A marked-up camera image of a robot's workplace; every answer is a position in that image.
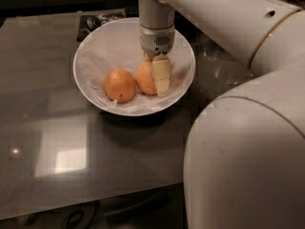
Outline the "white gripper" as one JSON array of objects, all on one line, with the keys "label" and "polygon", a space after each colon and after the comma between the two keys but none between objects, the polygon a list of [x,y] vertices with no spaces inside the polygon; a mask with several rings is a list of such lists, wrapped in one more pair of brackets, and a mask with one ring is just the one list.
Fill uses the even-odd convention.
[{"label": "white gripper", "polygon": [[171,26],[165,30],[151,30],[138,26],[140,46],[149,58],[153,58],[151,64],[152,78],[157,94],[164,96],[170,89],[172,63],[167,55],[174,42],[175,29]]}]

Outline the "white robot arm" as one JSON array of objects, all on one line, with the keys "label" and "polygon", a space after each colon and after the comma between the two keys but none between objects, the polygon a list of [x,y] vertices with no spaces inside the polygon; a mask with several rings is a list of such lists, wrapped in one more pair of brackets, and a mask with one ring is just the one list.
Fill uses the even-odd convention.
[{"label": "white robot arm", "polygon": [[301,8],[278,0],[160,0],[255,76],[210,103],[184,157],[189,229],[305,229]]}]

